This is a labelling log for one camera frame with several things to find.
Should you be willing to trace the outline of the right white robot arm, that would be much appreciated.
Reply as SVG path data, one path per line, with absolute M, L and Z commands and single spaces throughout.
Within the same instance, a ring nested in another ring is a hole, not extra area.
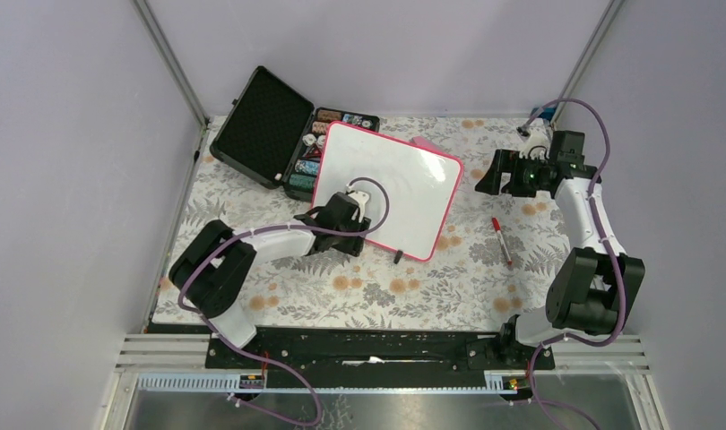
M 645 275 L 609 223 L 602 201 L 601 171 L 586 163 L 585 136 L 557 131 L 547 137 L 517 130 L 520 150 L 497 150 L 477 192 L 532 198 L 547 193 L 561 212 L 570 252 L 553 279 L 544 306 L 507 323 L 512 338 L 545 347 L 578 340 L 601 347 L 624 329 Z

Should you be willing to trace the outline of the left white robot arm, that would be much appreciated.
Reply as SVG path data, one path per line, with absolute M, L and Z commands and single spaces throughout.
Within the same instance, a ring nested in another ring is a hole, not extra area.
M 241 232 L 219 219 L 207 223 L 169 269 L 182 308 L 198 314 L 222 341 L 243 348 L 256 335 L 238 295 L 253 267 L 331 249 L 358 256 L 371 220 L 370 195 L 335 193 L 327 204 L 293 220 Z

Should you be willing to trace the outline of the pink framed whiteboard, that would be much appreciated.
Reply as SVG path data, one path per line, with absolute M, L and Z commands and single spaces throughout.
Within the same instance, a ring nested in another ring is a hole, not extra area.
M 312 204 L 325 204 L 348 186 L 368 193 L 365 216 L 385 223 L 367 240 L 426 262 L 462 174 L 455 156 L 337 121 L 327 130 Z

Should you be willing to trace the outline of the red whiteboard marker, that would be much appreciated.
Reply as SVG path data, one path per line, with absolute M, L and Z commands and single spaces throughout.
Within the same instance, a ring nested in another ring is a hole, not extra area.
M 510 254 L 510 252 L 509 252 L 509 250 L 507 248 L 507 244 L 506 244 L 505 238 L 503 236 L 503 232 L 502 232 L 501 225 L 500 225 L 500 223 L 499 223 L 499 221 L 498 221 L 498 219 L 496 217 L 492 217 L 491 218 L 491 221 L 492 221 L 492 225 L 493 225 L 494 232 L 495 232 L 496 237 L 497 237 L 497 241 L 498 241 L 498 243 L 500 245 L 501 252 L 502 252 L 502 254 L 503 254 L 503 256 L 504 256 L 504 258 L 506 260 L 506 265 L 507 266 L 512 266 L 513 265 L 513 259 L 512 259 L 512 256 L 511 256 L 511 254 Z

